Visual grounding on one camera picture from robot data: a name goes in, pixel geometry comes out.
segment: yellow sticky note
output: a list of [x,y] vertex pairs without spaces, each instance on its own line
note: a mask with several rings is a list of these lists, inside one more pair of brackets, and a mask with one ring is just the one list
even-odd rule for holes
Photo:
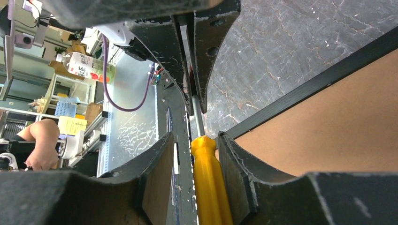
[[63,135],[76,135],[79,131],[85,131],[87,128],[87,121],[67,116],[60,116],[58,121],[58,128]]

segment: metal screwdriver shaft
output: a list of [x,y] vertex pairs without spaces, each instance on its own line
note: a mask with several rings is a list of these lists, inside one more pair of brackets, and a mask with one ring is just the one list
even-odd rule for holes
[[200,111],[200,101],[197,95],[192,96],[192,104],[196,122],[196,129],[198,130],[198,137],[201,137],[205,135],[205,126],[203,125],[202,112]]

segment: marble floor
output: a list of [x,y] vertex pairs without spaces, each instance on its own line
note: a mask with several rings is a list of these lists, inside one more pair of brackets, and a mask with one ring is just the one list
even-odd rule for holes
[[397,25],[396,0],[242,0],[209,82],[207,134],[230,129]]

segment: label on bottle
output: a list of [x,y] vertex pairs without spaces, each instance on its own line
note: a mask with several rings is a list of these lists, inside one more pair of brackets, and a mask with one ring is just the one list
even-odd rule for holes
[[93,60],[90,56],[74,52],[69,61],[69,70],[71,74],[91,78],[90,72],[93,70]]

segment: yellow screwdriver handle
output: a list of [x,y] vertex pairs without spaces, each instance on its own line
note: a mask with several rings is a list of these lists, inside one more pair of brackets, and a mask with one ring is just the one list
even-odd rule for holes
[[215,140],[207,136],[198,137],[191,143],[199,222],[201,225],[232,225],[224,177],[215,149]]

